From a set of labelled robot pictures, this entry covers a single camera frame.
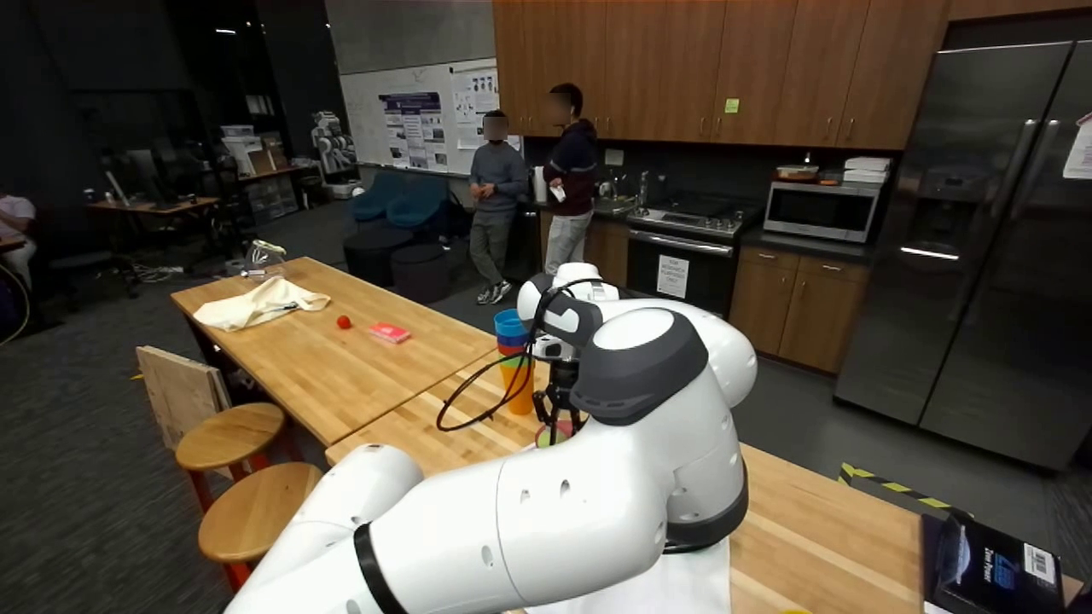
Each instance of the microwave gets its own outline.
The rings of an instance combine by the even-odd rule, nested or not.
[[[831,244],[869,244],[881,184],[784,184],[775,182],[765,203],[765,233],[811,237]]]

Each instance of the cup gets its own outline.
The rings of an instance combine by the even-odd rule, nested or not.
[[[527,321],[520,321],[520,313],[513,307],[499,312],[490,316],[490,331],[499,338],[499,354],[505,354],[503,362],[503,389],[507,395],[507,408],[520,415],[537,415],[537,362],[527,354],[528,346],[528,327]]]

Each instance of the countertop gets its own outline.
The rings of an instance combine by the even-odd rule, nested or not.
[[[821,244],[804,237],[779,237],[765,229],[752,229],[740,237],[740,247],[767,247],[767,250],[790,250],[804,255],[828,255],[828,258],[850,258],[869,266],[876,258],[872,247],[853,247],[853,244]]]

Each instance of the floor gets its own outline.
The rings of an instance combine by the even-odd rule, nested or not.
[[[298,255],[341,262],[341,206],[267,225]],[[218,610],[216,570],[194,548],[199,515],[132,382],[132,348],[199,354],[167,295],[192,280],[97,296],[66,324],[0,348],[0,603],[53,610]],[[439,312],[487,327],[474,277]],[[1036,473],[828,404],[831,378],[765,362],[737,408],[740,441],[818,473],[843,462],[950,498],[1049,545],[1092,581],[1092,470]]]

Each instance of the wooden stool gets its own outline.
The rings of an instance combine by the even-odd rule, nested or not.
[[[234,480],[206,511],[199,545],[207,560],[223,564],[238,589],[288,523],[298,515],[310,489],[321,480],[314,465],[272,465]]]
[[[232,406],[189,430],[175,447],[175,462],[189,470],[199,506],[210,506],[200,470],[230,468],[238,480],[250,470],[268,468],[268,456],[261,449],[275,441],[279,430],[282,412],[272,404]]]

